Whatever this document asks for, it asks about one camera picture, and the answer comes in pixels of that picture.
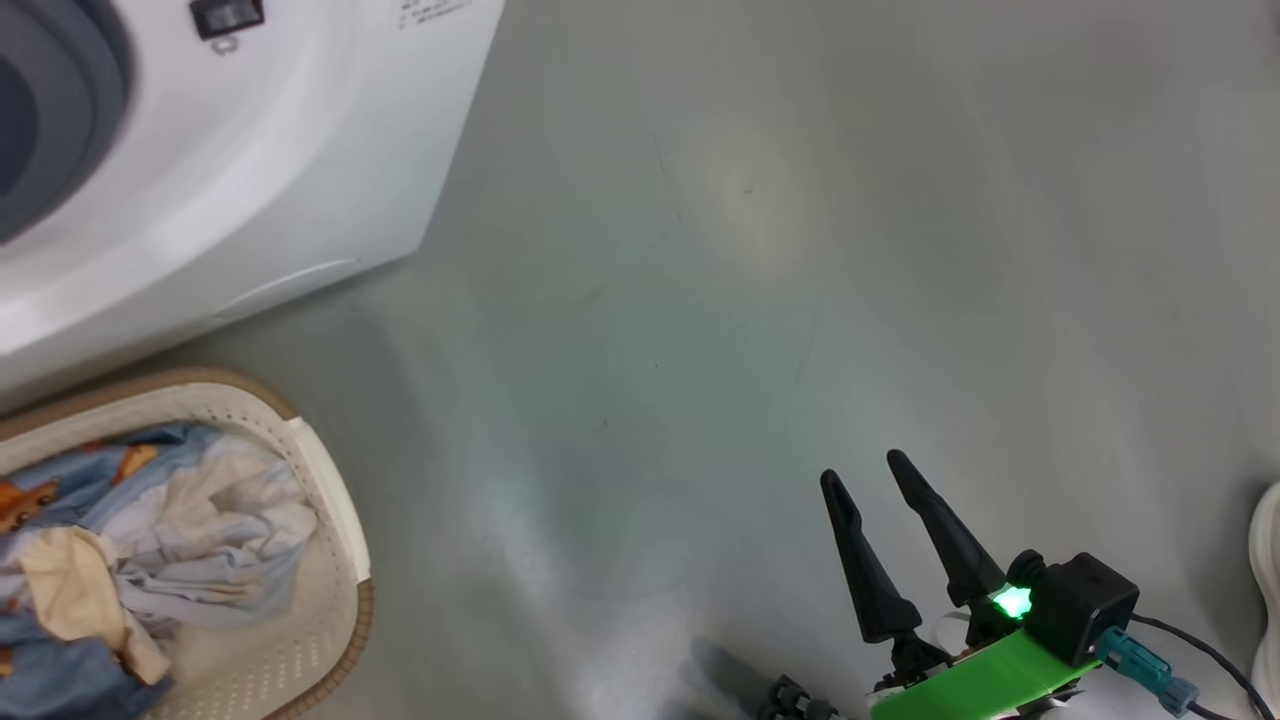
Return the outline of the white rounded plastic object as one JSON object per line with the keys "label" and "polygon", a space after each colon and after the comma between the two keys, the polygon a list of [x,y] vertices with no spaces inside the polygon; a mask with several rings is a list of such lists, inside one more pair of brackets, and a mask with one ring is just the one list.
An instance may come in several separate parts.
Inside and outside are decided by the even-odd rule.
{"label": "white rounded plastic object", "polygon": [[1280,719],[1280,483],[1267,488],[1254,507],[1248,550],[1266,611],[1251,679]]}

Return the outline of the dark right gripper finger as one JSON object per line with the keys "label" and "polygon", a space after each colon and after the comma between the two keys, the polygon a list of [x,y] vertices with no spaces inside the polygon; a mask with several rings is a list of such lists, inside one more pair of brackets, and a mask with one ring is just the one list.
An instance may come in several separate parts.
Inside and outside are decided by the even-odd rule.
{"label": "dark right gripper finger", "polygon": [[820,492],[863,641],[882,643],[914,635],[922,616],[884,570],[838,473],[827,469],[820,474]]}
{"label": "dark right gripper finger", "polygon": [[947,577],[954,606],[989,598],[1006,584],[1005,573],[911,459],[899,448],[886,461],[905,503],[920,518]]}

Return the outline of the cream plastic laundry basket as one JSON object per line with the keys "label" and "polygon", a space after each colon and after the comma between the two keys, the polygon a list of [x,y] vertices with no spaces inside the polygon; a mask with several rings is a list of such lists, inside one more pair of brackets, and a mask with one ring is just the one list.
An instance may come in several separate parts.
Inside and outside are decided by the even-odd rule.
{"label": "cream plastic laundry basket", "polygon": [[280,455],[319,528],[287,612],[224,635],[180,632],[175,684],[142,720],[305,720],[355,670],[370,637],[374,585],[346,483],[315,429],[285,398],[219,368],[141,375],[0,415],[0,471],[169,421],[214,424]]}

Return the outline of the grey rubber door gasket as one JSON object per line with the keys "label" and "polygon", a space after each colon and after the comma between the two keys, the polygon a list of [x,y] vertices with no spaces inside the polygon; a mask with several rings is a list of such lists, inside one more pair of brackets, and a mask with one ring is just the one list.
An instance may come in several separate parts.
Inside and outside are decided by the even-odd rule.
{"label": "grey rubber door gasket", "polygon": [[0,0],[0,247],[97,169],[131,82],[131,42],[113,0]]}

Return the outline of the black door latch socket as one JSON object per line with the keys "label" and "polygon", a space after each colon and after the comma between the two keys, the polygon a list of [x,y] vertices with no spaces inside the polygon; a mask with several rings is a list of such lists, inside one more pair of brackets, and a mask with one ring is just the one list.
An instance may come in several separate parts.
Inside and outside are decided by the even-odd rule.
{"label": "black door latch socket", "polygon": [[189,14],[201,41],[212,41],[262,26],[265,0],[189,0]]}

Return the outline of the blue cartoon print garment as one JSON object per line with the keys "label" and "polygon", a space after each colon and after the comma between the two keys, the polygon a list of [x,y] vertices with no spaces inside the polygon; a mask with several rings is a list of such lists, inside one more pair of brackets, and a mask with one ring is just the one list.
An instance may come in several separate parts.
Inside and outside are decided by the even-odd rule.
{"label": "blue cartoon print garment", "polygon": [[58,639],[35,615],[18,553],[40,529],[91,530],[84,516],[109,492],[201,428],[225,433],[166,424],[0,471],[0,720],[136,720],[166,691],[169,639],[152,637],[170,660],[156,685],[143,684],[100,639]]}

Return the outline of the white garment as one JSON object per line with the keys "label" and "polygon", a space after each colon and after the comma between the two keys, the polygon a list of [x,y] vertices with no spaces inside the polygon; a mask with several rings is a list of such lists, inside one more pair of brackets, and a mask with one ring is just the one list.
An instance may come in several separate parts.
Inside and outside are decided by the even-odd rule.
{"label": "white garment", "polygon": [[201,428],[109,492],[84,525],[115,551],[124,607],[170,639],[284,614],[317,515],[283,457]]}

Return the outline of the white washing machine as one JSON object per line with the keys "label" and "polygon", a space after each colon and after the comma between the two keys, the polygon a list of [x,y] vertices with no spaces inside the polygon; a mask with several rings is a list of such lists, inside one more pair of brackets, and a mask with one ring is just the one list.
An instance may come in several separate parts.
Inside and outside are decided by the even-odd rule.
{"label": "white washing machine", "polygon": [[0,407],[230,324],[212,315],[280,277],[413,252],[506,9],[265,0],[262,26],[206,42],[189,0],[113,1],[128,109],[92,176],[0,247]]}

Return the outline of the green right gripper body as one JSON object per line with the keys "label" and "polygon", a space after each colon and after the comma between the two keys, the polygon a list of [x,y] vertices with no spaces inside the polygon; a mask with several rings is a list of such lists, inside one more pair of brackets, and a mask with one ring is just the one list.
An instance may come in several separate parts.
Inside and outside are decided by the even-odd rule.
{"label": "green right gripper body", "polygon": [[1064,664],[1016,632],[960,664],[870,706],[870,720],[998,720],[1093,669]]}

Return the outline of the beige cloth garment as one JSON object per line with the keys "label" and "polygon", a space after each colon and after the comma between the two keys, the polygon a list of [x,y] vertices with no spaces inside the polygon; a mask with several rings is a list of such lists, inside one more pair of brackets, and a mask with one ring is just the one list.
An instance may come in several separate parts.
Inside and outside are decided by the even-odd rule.
{"label": "beige cloth garment", "polygon": [[60,641],[96,638],[146,685],[170,660],[122,602],[114,544],[82,527],[37,530],[18,553],[35,615]]}

